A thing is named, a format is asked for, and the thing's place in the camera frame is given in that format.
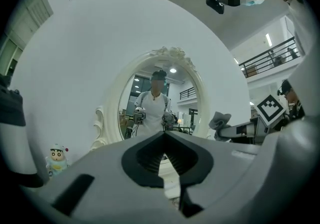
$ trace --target small figurine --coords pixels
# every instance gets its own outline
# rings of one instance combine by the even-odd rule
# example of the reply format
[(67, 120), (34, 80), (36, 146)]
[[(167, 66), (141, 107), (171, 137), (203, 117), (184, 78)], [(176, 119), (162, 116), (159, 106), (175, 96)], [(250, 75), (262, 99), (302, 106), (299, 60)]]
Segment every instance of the small figurine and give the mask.
[(61, 173), (69, 166), (64, 150), (68, 151), (69, 149), (56, 143), (50, 149), (50, 157), (45, 158), (47, 162), (46, 168), (50, 178)]

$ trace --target ceiling light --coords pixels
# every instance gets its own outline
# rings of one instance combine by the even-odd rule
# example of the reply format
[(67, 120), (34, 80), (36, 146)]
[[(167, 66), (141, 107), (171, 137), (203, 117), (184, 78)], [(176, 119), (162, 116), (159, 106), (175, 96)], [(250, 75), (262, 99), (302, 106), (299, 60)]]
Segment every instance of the ceiling light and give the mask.
[(268, 40), (269, 46), (272, 46), (272, 42), (271, 42), (269, 33), (267, 33), (265, 36), (266, 36), (266, 39)]

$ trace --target black metal railing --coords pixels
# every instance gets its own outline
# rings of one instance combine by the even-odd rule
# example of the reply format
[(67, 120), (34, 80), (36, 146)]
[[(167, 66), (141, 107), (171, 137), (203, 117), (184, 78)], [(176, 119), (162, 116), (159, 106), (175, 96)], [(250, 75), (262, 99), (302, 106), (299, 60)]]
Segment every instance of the black metal railing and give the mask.
[(278, 67), (284, 63), (299, 58), (295, 37), (292, 37), (277, 46), (239, 64), (246, 78)]
[(189, 88), (183, 92), (180, 93), (180, 100), (183, 100), (183, 99), (186, 99), (186, 98), (189, 98), (189, 97), (192, 97), (192, 96), (195, 96), (195, 88), (192, 87), (192, 88)]

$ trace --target toy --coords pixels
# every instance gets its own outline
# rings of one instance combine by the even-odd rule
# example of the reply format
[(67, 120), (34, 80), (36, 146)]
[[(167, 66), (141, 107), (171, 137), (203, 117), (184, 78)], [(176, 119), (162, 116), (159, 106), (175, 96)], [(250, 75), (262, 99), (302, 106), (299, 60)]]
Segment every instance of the toy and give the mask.
[(46, 157), (46, 168), (49, 173), (49, 177), (55, 176), (61, 173), (63, 170), (69, 167), (68, 160), (65, 157), (64, 150), (69, 151), (68, 148), (59, 144), (54, 144), (50, 149), (50, 157)]

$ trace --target white shirt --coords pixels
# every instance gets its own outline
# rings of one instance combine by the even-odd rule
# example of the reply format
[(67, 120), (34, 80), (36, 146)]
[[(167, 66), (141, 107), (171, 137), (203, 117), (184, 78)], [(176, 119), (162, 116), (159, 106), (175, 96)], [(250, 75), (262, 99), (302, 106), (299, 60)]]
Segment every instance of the white shirt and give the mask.
[(142, 95), (143, 94), (140, 94), (134, 105), (145, 109), (145, 119), (143, 121), (143, 125), (139, 125), (138, 128), (136, 128), (136, 126), (133, 128), (132, 136), (134, 137), (139, 135), (154, 134), (156, 132), (162, 131), (162, 116), (164, 115), (165, 109), (170, 110), (171, 108), (170, 101), (168, 102), (166, 107), (166, 104), (164, 102), (166, 96), (164, 96), (162, 93), (157, 98), (154, 98), (151, 92), (149, 92), (143, 98), (143, 100)]

